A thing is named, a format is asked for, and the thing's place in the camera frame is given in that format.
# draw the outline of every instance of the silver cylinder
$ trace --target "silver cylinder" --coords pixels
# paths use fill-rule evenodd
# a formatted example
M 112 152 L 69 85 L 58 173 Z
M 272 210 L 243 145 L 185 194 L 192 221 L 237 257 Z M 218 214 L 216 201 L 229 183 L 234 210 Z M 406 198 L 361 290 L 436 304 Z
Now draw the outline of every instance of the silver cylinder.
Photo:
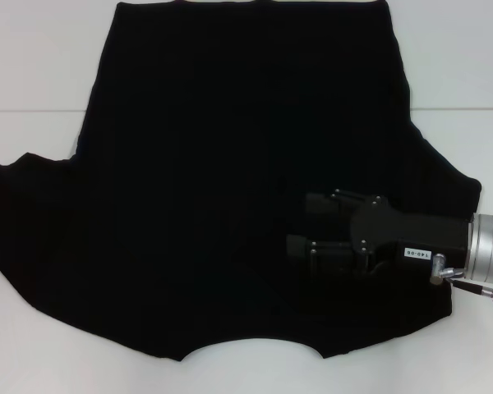
M 475 213 L 469 245 L 466 278 L 493 283 L 493 215 Z

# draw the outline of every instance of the black fabric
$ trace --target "black fabric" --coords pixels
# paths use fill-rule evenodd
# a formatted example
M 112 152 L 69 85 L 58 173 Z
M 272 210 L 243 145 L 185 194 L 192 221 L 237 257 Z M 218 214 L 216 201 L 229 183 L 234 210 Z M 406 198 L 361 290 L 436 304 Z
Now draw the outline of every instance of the black fabric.
M 305 194 L 336 187 L 477 209 L 410 121 L 385 2 L 121 3 L 76 154 L 0 166 L 0 270 L 36 309 L 175 360 L 252 337 L 331 356 L 449 315 L 426 277 L 355 291 L 288 263 Z

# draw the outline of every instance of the white surface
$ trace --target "white surface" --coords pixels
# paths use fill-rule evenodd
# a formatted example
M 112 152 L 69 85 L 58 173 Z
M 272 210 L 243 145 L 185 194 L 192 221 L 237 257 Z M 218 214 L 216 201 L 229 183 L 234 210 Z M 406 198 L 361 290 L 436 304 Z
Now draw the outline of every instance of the white surface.
M 0 0 L 0 110 L 85 109 L 116 4 Z M 415 108 L 493 108 L 493 0 L 389 5 Z
M 0 0 L 0 110 L 85 108 L 114 4 Z M 493 107 L 493 0 L 389 4 L 415 105 Z M 83 116 L 0 112 L 0 163 L 25 151 L 68 157 Z M 455 167 L 482 182 L 480 212 L 493 213 L 493 111 L 415 111 L 412 117 Z M 210 346 L 178 363 L 35 311 L 0 273 L 0 394 L 486 390 L 493 391 L 493 305 L 462 291 L 454 293 L 450 318 L 349 355 L 323 360 L 295 343 L 248 340 Z

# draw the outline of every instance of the robotic arm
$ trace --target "robotic arm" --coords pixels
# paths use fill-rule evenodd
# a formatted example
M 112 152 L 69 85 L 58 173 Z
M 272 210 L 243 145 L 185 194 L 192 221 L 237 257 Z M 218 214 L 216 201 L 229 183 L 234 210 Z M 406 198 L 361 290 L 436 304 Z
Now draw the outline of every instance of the robotic arm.
M 305 262 L 311 280 L 319 274 L 373 275 L 385 266 L 427 275 L 435 286 L 454 287 L 493 299 L 493 216 L 472 220 L 400 213 L 382 195 L 363 196 L 335 190 L 306 196 L 309 234 L 288 236 L 288 256 Z M 348 223 L 350 241 L 335 223 Z

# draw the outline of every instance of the label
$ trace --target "label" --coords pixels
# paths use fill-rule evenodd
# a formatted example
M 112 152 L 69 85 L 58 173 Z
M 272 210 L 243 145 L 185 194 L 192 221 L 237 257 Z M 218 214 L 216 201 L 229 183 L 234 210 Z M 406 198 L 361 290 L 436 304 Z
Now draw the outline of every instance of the label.
M 403 252 L 403 255 L 405 257 L 413 257 L 415 259 L 431 260 L 430 250 L 405 248 L 405 252 Z

